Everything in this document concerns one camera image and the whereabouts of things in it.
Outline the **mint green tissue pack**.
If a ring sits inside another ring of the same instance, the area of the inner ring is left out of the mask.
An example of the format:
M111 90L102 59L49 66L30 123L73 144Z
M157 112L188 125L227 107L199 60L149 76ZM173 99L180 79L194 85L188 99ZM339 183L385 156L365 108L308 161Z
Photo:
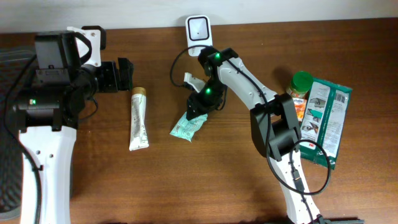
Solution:
M187 112L178 120L177 124L171 130L170 135L185 139L189 142L192 141L195 133L200 130L204 122L207 121L208 115L203 114L191 120L187 119Z

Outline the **white tube brown cap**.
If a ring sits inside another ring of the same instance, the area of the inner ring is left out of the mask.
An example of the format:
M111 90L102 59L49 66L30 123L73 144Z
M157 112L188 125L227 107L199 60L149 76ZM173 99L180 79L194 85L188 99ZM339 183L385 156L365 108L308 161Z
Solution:
M149 147L145 127L147 93L143 87L135 87L131 96L131 135L129 150L135 151Z

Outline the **orange snack packet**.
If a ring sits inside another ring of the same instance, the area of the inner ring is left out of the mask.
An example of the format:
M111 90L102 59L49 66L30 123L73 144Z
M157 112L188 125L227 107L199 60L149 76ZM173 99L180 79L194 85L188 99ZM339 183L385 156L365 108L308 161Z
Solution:
M293 98L294 105L295 105L295 111L297 114L297 118L299 122L303 121L303 118L305 116L305 109L307 106L307 100L303 98Z

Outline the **green lid jar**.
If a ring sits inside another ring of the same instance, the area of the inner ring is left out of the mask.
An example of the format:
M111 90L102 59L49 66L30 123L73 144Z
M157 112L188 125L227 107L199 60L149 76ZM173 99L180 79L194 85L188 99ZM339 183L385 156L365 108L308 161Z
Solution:
M293 98L305 98L312 85L312 75L305 71L299 71L292 77L286 92Z

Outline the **green 3M wipes package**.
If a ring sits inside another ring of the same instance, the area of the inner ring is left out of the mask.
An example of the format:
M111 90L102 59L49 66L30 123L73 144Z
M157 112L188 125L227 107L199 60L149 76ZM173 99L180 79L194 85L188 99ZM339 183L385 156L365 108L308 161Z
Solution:
M335 169L351 93L350 87L313 80L300 126L302 158Z

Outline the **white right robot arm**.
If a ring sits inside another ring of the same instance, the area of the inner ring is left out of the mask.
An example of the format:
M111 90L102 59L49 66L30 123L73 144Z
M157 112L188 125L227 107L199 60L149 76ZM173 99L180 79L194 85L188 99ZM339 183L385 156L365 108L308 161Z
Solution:
M289 220L324 223L312 199L323 190L310 191L303 173L303 139L292 97L278 95L263 85L233 49L219 51L203 45L198 61L209 79L189 96L186 118L218 110L223 92L232 90L249 110L252 141L281 186Z

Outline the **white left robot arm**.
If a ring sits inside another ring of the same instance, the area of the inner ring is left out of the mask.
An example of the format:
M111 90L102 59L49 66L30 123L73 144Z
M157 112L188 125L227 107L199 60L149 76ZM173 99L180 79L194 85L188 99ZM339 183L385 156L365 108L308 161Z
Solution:
M104 62L106 31L68 27L35 36L37 68L5 119L22 147L21 223L70 223L72 154L80 113L97 93L132 90L133 64Z

